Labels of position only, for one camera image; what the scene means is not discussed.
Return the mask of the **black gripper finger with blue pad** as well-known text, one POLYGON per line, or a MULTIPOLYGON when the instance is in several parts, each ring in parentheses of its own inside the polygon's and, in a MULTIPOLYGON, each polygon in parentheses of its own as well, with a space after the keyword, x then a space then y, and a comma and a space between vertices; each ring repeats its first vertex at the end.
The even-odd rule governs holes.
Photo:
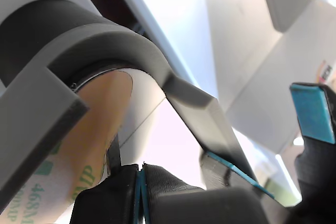
POLYGON ((255 179, 212 152, 201 155, 201 171, 207 189, 241 187, 255 191, 258 196, 267 195, 274 199, 255 179))
POLYGON ((335 207, 335 92, 325 84, 290 86, 304 150, 295 159, 302 201, 335 207))

